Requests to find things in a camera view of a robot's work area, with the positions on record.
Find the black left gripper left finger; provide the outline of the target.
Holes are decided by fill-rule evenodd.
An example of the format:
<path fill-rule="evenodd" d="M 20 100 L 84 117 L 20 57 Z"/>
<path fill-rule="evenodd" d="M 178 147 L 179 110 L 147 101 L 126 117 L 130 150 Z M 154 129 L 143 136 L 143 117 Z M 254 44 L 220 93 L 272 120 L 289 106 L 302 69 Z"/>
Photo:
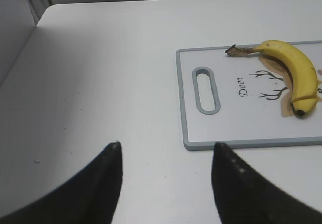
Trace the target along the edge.
<path fill-rule="evenodd" d="M 122 147 L 117 141 L 54 191 L 1 217 L 1 223 L 111 223 L 122 181 Z"/>

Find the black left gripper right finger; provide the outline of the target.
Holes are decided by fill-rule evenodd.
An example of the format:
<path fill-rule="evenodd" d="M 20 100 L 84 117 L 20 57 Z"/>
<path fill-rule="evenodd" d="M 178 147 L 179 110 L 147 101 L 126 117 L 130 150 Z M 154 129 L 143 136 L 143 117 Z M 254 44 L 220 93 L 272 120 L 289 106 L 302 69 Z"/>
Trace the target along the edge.
<path fill-rule="evenodd" d="M 321 212 L 271 183 L 225 143 L 216 143 L 212 189 L 221 223 L 321 223 Z"/>

